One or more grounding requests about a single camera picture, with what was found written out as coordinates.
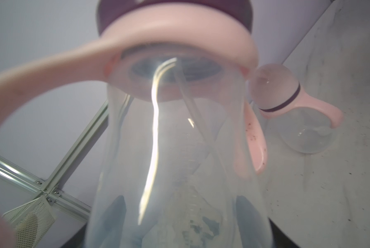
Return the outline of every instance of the metal bracket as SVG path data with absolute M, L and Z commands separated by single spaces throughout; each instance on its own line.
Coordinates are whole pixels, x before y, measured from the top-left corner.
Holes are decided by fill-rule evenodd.
M 55 190 L 47 194 L 41 190 L 44 181 L 28 171 L 21 169 L 0 157 L 0 178 L 10 184 L 22 188 L 31 194 L 45 195 L 46 200 L 53 207 L 69 214 L 70 216 L 86 223 L 91 212 L 91 207 L 67 195 L 63 191 Z

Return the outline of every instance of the white surface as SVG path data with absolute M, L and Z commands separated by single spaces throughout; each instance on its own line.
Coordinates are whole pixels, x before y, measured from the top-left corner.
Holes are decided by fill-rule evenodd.
M 98 38 L 97 0 L 0 0 L 0 71 Z M 0 156 L 47 179 L 106 100 L 102 82 L 48 92 L 0 127 Z
M 282 63 L 330 5 L 330 0 L 251 0 L 252 36 L 260 65 Z
M 324 152 L 292 151 L 268 122 L 268 214 L 301 247 L 370 248 L 370 0 L 336 0 L 284 63 L 342 109 Z

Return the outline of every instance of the pink handle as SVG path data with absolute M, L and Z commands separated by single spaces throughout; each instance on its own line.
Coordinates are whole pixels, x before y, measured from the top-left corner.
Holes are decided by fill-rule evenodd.
M 296 107 L 308 107 L 323 113 L 330 119 L 331 128 L 339 127 L 343 121 L 343 113 L 339 108 L 327 102 L 311 97 L 302 87 L 298 97 L 294 101 L 293 108 Z
M 48 90 L 72 82 L 105 80 L 105 67 L 120 45 L 98 40 L 69 52 L 0 73 L 0 124 L 14 110 Z
M 265 169 L 266 166 L 266 141 L 257 116 L 247 101 L 244 101 L 244 122 L 246 126 L 247 143 L 250 150 L 252 163 L 255 171 L 259 174 Z
M 297 107 L 308 107 L 323 113 L 330 119 L 331 128 L 339 127 L 341 122 L 343 121 L 343 113 L 339 108 L 327 102 L 309 96 L 305 92 L 303 87 L 301 87 L 298 96 L 284 108 L 274 112 L 265 112 L 263 110 L 260 110 L 260 112 L 263 117 L 271 119 L 284 113 L 287 113 L 288 111 L 295 109 Z

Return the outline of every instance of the white wall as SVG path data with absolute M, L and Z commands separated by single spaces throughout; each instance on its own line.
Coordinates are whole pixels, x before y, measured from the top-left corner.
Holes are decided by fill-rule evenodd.
M 0 71 L 98 38 L 97 0 L 0 0 Z M 48 92 L 0 128 L 0 156 L 47 179 L 106 99 L 102 82 Z
M 330 4 L 330 0 L 252 2 L 253 37 L 262 64 L 284 61 Z M 96 39 L 96 5 L 97 0 L 0 0 L 0 71 Z M 48 178 L 105 99 L 100 82 L 69 85 L 34 99 L 1 126 L 0 156 Z M 97 143 L 64 188 L 88 204 L 94 198 L 104 143 L 104 139 Z

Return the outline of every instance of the pink bottle handle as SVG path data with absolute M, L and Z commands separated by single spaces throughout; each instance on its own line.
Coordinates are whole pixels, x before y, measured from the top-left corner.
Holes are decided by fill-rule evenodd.
M 305 92 L 303 87 L 301 87 L 301 91 L 294 101 L 293 108 L 296 107 L 308 107 L 323 113 L 330 119 L 331 128 L 339 127 L 341 122 L 343 121 L 343 113 L 339 108 L 327 102 L 311 97 Z
M 301 87 L 298 96 L 284 108 L 275 112 L 265 112 L 263 110 L 260 112 L 263 117 L 271 119 L 298 107 L 308 107 L 323 113 L 330 119 L 331 128 L 339 127 L 343 121 L 343 113 L 339 108 L 327 102 L 311 97 L 305 92 L 303 87 Z
M 267 162 L 266 141 L 257 116 L 246 100 L 244 101 L 244 122 L 252 163 L 259 174 L 265 170 Z

